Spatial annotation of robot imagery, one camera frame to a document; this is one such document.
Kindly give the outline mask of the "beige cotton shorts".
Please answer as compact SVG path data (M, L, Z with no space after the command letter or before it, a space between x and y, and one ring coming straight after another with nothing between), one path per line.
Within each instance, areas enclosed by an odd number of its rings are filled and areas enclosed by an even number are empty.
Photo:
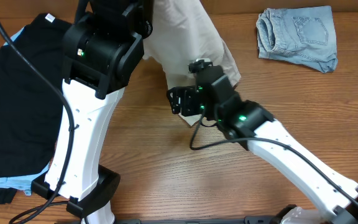
M238 84L236 62L199 0L154 1L152 26L144 39L143 58L161 64L168 89L195 84L188 64L198 58L222 66L231 85Z

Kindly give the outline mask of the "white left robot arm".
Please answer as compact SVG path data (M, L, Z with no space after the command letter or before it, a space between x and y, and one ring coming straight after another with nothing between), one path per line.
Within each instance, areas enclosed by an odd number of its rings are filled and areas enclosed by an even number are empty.
M62 90L72 116L62 116L49 170L31 189L65 198L82 223L113 223L110 201L119 174L99 163L106 131L152 33L152 1L80 1L63 36Z

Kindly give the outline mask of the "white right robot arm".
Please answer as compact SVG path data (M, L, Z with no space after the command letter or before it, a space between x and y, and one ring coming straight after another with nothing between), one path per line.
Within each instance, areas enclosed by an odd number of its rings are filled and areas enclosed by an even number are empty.
M241 100L227 77L171 88L167 98L174 114L213 120L222 144L238 143L274 166L314 204L318 220L358 223L358 183L319 160L258 103Z

